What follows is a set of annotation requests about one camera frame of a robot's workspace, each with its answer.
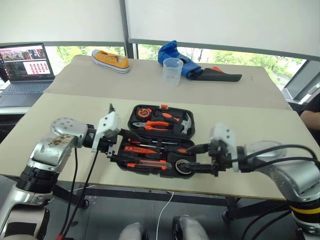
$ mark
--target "person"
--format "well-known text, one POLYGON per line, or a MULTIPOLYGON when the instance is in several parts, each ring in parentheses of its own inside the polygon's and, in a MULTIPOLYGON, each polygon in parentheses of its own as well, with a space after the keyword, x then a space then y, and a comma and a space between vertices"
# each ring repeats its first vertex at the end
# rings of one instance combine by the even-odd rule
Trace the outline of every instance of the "person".
POLYGON ((320 93, 305 106, 300 118, 320 146, 320 93))

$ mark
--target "black cable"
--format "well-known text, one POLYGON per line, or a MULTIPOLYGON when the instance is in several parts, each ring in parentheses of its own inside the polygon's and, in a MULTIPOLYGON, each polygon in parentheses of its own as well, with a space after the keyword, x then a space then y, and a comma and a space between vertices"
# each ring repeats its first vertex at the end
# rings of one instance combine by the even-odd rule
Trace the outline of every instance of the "black cable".
POLYGON ((291 213, 291 210, 288 210, 285 213, 281 214, 280 216, 277 216, 276 218, 274 218, 271 221, 269 221, 262 228, 260 228, 259 231, 256 232, 256 234, 251 238, 251 240, 255 240, 266 228, 268 228, 270 225, 274 224, 278 220, 284 218, 285 216, 289 215, 290 213, 291 213))
POLYGON ((313 158, 304 157, 304 156, 295 156, 295 157, 279 158, 279 159, 275 159, 275 160, 272 160, 272 161, 261 163, 261 164, 259 164, 257 166, 254 166, 252 168, 252 171, 254 171, 256 169, 259 169, 259 168, 262 168, 262 167, 265 167, 265 166, 268 166, 268 165, 271 165, 271 164, 276 164, 276 163, 281 163, 281 162, 286 162, 286 161, 296 161, 296 160, 311 161, 311 162, 314 162, 317 165, 317 160, 315 160, 313 158))
POLYGON ((92 165, 91 165, 89 174, 88 174, 88 176, 87 176, 87 178, 86 178, 86 181, 85 181, 85 184, 84 184, 84 188, 82 189, 82 193, 81 193, 81 195, 80 195, 80 197, 79 197, 78 202, 76 203, 76 206, 75 206, 75 208, 74 208, 74 210, 73 210, 72 216, 71 216, 70 219, 69 219, 69 223, 68 223, 66 229, 64 230, 64 233, 63 233, 63 235, 62 235, 62 239, 65 239, 65 237, 66 237, 66 235, 67 235, 67 233, 68 233, 68 231, 69 231, 69 229, 70 229, 70 227, 71 227, 71 224, 72 224, 72 222, 73 222, 73 220, 74 220, 74 218, 75 218, 75 215, 76 215, 77 210, 78 210, 78 208, 79 208, 80 202, 81 202, 82 198, 84 197, 84 195, 85 195, 85 193, 86 193, 86 187, 87 187, 87 185, 88 185, 88 182, 89 182, 91 173, 92 173, 92 171, 93 171, 93 169, 94 169, 94 166, 95 166, 95 163, 96 163, 96 160, 97 160, 98 153, 99 153, 99 151, 96 151, 96 153, 95 153, 95 155, 94 155, 94 159, 93 159, 93 162, 92 162, 92 165))
POLYGON ((77 154, 76 148, 74 148, 74 158, 75 158, 75 169, 74 169, 74 175, 73 175, 73 180, 72 180, 72 185, 71 185, 71 190, 70 190, 69 202, 68 202, 68 207, 66 209, 64 223, 63 223, 63 226, 60 230, 59 235, 61 235, 64 232, 66 225, 68 223, 70 207, 71 207, 71 202, 72 202, 72 196, 73 196, 74 188, 75 188, 76 176, 77 176, 77 172, 78 172, 78 154, 77 154))
POLYGON ((273 213, 274 211, 277 211, 277 210, 283 208, 283 207, 286 206, 286 205, 288 205, 288 203, 284 203, 284 204, 281 204, 281 205, 279 205, 279 206, 276 206, 276 207, 274 207, 274 208, 266 211, 265 213, 257 216, 255 219, 253 219, 253 220, 246 226, 246 228, 244 229, 243 234, 242 234, 242 236, 241 236, 241 240, 245 240, 245 236, 246 236, 248 230, 251 228, 251 226, 252 226, 255 222, 257 222, 259 219, 263 218, 264 216, 266 216, 266 215, 268 215, 268 214, 271 214, 271 213, 273 213))
POLYGON ((261 154, 265 154, 265 153, 272 152, 272 151, 279 150, 279 149, 286 149, 286 148, 297 148, 297 149, 304 149, 304 150, 308 151, 308 152, 311 154, 312 158, 315 160, 316 166, 320 169, 320 162, 318 162, 317 156, 316 156, 316 154, 314 153, 314 151, 312 151, 312 150, 311 150, 309 147, 307 147, 307 146, 303 146, 303 145, 299 145, 299 144, 285 144, 285 145, 280 145, 280 146, 269 147, 269 148, 266 148, 266 149, 264 149, 264 150, 261 150, 261 151, 257 151, 257 152, 255 152, 255 153, 252 153, 252 154, 250 154, 250 155, 247 155, 247 156, 244 156, 244 157, 240 157, 240 158, 231 160, 231 162, 241 162, 241 161, 245 161, 245 160, 254 158, 254 157, 256 157, 256 156, 259 156, 259 155, 261 155, 261 154))

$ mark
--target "beige tabletop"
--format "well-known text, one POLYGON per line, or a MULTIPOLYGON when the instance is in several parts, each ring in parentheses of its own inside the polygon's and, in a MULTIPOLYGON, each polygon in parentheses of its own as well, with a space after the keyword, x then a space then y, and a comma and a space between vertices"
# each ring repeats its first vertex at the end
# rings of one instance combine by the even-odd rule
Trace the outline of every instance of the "beige tabletop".
POLYGON ((284 96, 260 66, 199 63, 219 67, 228 74, 242 74, 239 82, 195 81, 181 77, 169 89, 162 83, 162 66, 154 60, 130 59, 129 73, 118 73, 95 64, 91 56, 77 55, 45 91, 90 97, 163 101, 291 110, 284 96))
MULTIPOLYGON (((141 101, 115 98, 85 97, 76 95, 45 93, 21 119, 19 124, 0 144, 0 174, 19 176, 36 143, 50 129, 51 122, 58 117, 71 117, 83 123, 97 125, 105 116, 112 103, 123 120, 122 127, 128 129, 127 121, 135 105, 159 105, 162 101, 141 101)), ((299 116, 294 111, 216 106, 190 103, 170 103, 169 106, 193 112, 195 120, 195 144, 209 141, 209 131, 218 122, 234 130, 237 145, 261 140, 273 140, 283 144, 302 144, 310 147, 320 158, 320 149, 299 116)), ((290 149, 293 156, 307 156, 303 150, 290 149)), ((76 181, 85 182, 93 160, 88 148, 78 151, 79 168, 76 181)), ((71 181, 74 172, 74 156, 69 158, 61 181, 71 181)), ((207 154, 197 156, 200 163, 209 163, 207 154)), ((126 186, 147 189, 175 190, 181 192, 206 193, 212 195, 232 195, 252 198, 283 199, 276 185, 267 176, 259 173, 239 173, 227 170, 219 177, 197 173, 190 179, 162 178, 158 175, 140 175, 121 170, 110 162, 105 154, 99 153, 89 181, 91 184, 126 186)))

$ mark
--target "black tool case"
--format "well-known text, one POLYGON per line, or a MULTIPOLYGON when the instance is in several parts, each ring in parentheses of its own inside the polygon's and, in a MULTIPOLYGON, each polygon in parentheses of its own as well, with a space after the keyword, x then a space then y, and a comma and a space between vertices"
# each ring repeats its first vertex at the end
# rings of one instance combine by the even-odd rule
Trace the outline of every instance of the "black tool case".
POLYGON ((185 149, 194 145, 190 140, 196 131, 191 111, 167 105, 137 105, 132 111, 128 127, 141 137, 141 140, 134 141, 125 137, 122 139, 117 155, 111 158, 111 161, 116 162, 121 169, 144 175, 159 174, 167 178, 190 178, 194 174, 190 171, 183 172, 178 168, 180 163, 195 163, 197 160, 196 155, 185 152, 185 149), (186 133, 182 133, 185 129, 183 124, 186 124, 183 121, 188 121, 188 116, 189 128, 186 133), (168 126, 155 125, 154 128, 163 130, 146 130, 144 126, 134 125, 134 123, 147 123, 148 121, 166 122, 168 126), (130 147, 144 148, 153 153, 130 151, 128 150, 130 147), (130 159, 143 160, 144 164, 123 162, 123 160, 130 161, 130 159), (157 165, 158 162, 166 162, 166 166, 157 165))

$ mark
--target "white robot leg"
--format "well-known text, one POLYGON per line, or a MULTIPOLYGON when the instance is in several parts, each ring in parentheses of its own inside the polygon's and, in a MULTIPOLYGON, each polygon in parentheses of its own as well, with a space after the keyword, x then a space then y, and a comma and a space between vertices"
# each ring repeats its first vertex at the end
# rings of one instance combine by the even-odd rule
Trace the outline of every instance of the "white robot leg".
POLYGON ((120 233, 118 240, 148 240, 148 235, 144 227, 136 222, 126 226, 120 233))
POLYGON ((174 240, 209 240, 200 223, 188 215, 174 217, 172 231, 174 240))

